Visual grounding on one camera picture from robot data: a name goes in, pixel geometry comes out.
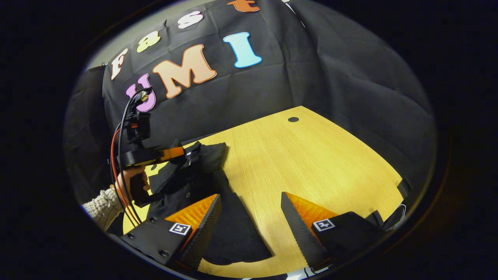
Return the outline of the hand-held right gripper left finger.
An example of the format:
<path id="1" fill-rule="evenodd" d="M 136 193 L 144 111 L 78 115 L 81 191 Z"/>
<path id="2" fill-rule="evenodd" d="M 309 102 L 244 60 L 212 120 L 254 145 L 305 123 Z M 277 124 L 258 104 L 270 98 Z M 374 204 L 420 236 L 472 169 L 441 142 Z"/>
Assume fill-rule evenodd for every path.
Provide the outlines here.
<path id="1" fill-rule="evenodd" d="M 121 243 L 162 266 L 198 269 L 213 236 L 222 201 L 211 195 L 167 218 L 151 218 L 120 237 Z"/>

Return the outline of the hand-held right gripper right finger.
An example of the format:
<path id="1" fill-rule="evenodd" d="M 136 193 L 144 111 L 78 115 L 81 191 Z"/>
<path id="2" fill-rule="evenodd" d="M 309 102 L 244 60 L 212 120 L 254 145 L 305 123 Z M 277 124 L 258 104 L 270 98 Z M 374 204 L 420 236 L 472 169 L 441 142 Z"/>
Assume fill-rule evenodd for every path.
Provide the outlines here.
<path id="1" fill-rule="evenodd" d="M 281 209 L 306 263 L 315 270 L 354 259 L 386 234 L 354 212 L 336 214 L 289 192 L 281 193 Z"/>

